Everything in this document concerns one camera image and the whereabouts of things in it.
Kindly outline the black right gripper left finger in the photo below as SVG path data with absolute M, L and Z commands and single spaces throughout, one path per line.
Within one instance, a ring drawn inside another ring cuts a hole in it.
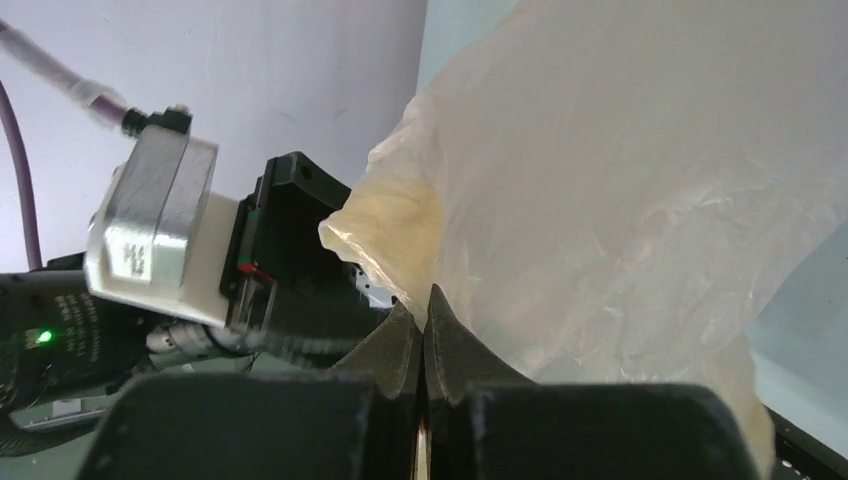
M 82 479 L 409 479 L 420 332 L 397 305 L 315 372 L 161 374 L 102 421 Z

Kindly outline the translucent white trash bag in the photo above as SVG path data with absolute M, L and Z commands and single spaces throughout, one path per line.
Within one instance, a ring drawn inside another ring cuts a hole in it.
M 744 331 L 846 218 L 845 2 L 521 1 L 318 232 L 537 382 L 708 387 L 766 474 Z

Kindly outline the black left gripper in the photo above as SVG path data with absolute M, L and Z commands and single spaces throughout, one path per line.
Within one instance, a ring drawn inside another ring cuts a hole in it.
M 295 151 L 269 160 L 240 201 L 221 278 L 250 351 L 330 368 L 387 319 L 395 298 L 325 249 L 318 226 L 351 189 Z

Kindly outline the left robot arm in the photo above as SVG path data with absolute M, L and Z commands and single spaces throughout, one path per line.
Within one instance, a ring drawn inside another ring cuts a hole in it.
M 263 354 L 298 368 L 334 365 L 395 304 L 318 238 L 349 194 L 303 153 L 270 159 L 246 198 L 209 196 L 190 275 L 174 293 L 96 296 L 80 253 L 3 275 L 2 455 L 73 441 L 101 415 L 55 413 L 22 426 L 16 412 L 111 395 L 136 376 Z

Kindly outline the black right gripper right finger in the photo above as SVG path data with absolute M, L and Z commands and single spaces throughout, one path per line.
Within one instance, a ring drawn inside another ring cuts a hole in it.
M 434 479 L 755 479 L 725 404 L 692 384 L 539 384 L 434 287 L 422 359 Z

